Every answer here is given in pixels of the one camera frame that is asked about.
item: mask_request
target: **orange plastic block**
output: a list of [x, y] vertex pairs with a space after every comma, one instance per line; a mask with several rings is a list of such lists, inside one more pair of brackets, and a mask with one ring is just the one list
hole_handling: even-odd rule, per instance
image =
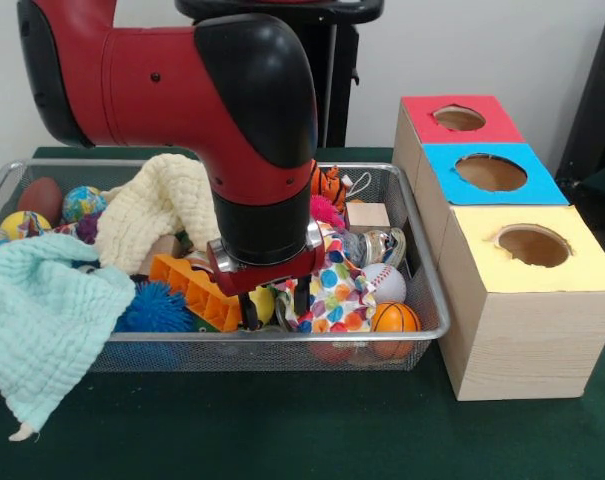
[[188, 260], [156, 255], [149, 280], [169, 284], [171, 293], [181, 292], [187, 308], [221, 332], [233, 332], [242, 322], [238, 297], [224, 295], [206, 272], [191, 270]]

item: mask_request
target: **white wall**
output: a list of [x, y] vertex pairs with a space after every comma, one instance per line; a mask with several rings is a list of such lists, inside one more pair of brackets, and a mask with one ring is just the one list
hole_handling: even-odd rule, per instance
[[360, 27], [349, 145], [393, 144], [402, 95], [492, 94], [551, 170], [605, 22], [605, 0], [387, 0]]
[[[391, 146], [402, 95], [489, 93], [554, 168], [604, 20], [605, 0], [387, 0], [360, 27], [347, 142]], [[120, 0], [117, 23], [188, 20], [172, 0]], [[0, 165], [55, 143], [30, 97], [15, 1], [0, 0]]]

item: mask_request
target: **mesh basket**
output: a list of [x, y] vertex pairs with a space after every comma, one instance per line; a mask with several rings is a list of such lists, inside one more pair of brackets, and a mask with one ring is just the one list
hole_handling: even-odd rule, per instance
[[[41, 177], [63, 193], [79, 185], [109, 190], [131, 180], [144, 162], [133, 160], [28, 160], [0, 172], [0, 223], [17, 208], [26, 187]], [[411, 370], [431, 340], [444, 335], [449, 316], [421, 220], [404, 173], [388, 164], [340, 164], [352, 180], [371, 175], [356, 195], [384, 203], [389, 220], [407, 237], [405, 303], [422, 329], [406, 333], [309, 335], [282, 331], [222, 334], [114, 334], [92, 367], [96, 372], [200, 372], [300, 370]]]

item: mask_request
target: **stacked wooden boxes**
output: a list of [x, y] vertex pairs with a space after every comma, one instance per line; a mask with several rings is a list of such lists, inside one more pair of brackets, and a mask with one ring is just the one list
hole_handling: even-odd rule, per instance
[[499, 102], [403, 98], [393, 163], [447, 290], [457, 398], [581, 396], [605, 344], [605, 253]]

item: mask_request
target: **polka dot fabric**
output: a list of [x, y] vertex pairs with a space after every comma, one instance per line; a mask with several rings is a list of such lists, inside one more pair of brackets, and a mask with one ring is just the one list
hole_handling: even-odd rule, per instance
[[281, 284], [280, 297], [286, 305], [286, 321], [302, 333], [370, 332], [375, 314], [375, 287], [362, 271], [344, 255], [341, 236], [320, 223], [326, 257], [323, 267], [311, 280], [311, 310], [298, 317], [293, 308], [296, 282]]

